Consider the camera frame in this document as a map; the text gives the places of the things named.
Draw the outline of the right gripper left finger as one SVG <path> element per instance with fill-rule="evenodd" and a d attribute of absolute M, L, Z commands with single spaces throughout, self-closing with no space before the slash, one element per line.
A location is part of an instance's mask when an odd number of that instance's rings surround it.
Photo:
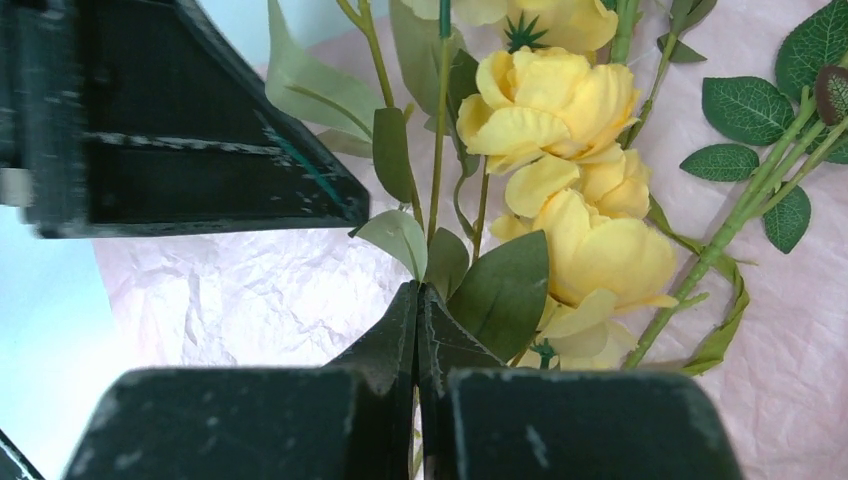
<path fill-rule="evenodd" d="M 68 479 L 408 479 L 419 285 L 322 367 L 157 367 L 97 404 Z"/>

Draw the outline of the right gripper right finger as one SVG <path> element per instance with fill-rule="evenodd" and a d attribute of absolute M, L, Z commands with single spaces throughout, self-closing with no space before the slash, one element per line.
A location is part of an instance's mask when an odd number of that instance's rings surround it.
<path fill-rule="evenodd" d="M 706 393 L 681 374 L 505 367 L 418 285 L 427 479 L 739 479 Z"/>

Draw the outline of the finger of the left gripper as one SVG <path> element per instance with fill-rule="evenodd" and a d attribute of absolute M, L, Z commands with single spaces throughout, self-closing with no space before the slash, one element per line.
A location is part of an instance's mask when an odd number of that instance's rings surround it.
<path fill-rule="evenodd" d="M 2 3 L 1 202 L 47 239 L 370 216 L 366 188 L 194 1 Z"/>

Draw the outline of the yellow rose stem bunch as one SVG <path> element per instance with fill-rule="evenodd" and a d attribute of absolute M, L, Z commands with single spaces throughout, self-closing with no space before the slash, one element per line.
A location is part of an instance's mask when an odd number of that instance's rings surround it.
<path fill-rule="evenodd" d="M 432 191 L 417 188 L 406 125 L 366 1 L 381 92 L 320 63 L 270 2 L 266 94 L 353 142 L 397 202 L 355 237 L 433 285 L 453 317 L 522 367 L 606 370 L 637 344 L 617 321 L 672 307 L 670 242 L 646 224 L 651 173 L 618 136 L 636 122 L 632 71 L 600 63 L 617 12 L 599 1 L 394 1 L 406 88 L 436 132 Z"/>

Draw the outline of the pink wrapping paper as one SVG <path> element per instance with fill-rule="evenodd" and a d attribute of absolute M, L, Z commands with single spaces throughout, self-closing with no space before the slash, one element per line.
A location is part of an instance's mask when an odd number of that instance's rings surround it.
<path fill-rule="evenodd" d="M 685 35 L 705 56 L 666 75 L 636 145 L 673 228 L 707 238 L 740 188 L 680 162 L 720 140 L 701 111 L 706 77 L 771 78 L 776 52 L 817 1 L 721 1 Z M 812 204 L 789 254 L 760 221 L 728 252 L 751 301 L 723 363 L 700 377 L 750 479 L 847 475 L 847 169 L 803 182 Z M 140 365 L 327 362 L 385 311 L 405 268 L 345 230 L 98 240 L 125 347 Z"/>

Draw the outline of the cream pink rose stem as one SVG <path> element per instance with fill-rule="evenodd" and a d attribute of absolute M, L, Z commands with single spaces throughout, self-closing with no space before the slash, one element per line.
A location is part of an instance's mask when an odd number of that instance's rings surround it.
<path fill-rule="evenodd" d="M 705 299 L 694 290 L 710 270 L 728 281 L 731 300 L 724 319 L 703 338 L 682 371 L 699 375 L 723 361 L 750 302 L 738 263 L 725 254 L 726 247 L 748 221 L 776 210 L 847 142 L 846 2 L 828 2 L 787 35 L 778 49 L 774 75 L 773 82 L 759 77 L 703 80 L 702 111 L 727 138 L 722 147 L 771 150 L 746 176 L 745 189 L 706 243 L 676 233 L 660 203 L 651 202 L 649 220 L 697 260 L 673 295 L 679 305 L 658 311 L 624 368 L 634 369 L 642 362 L 674 314 Z"/>

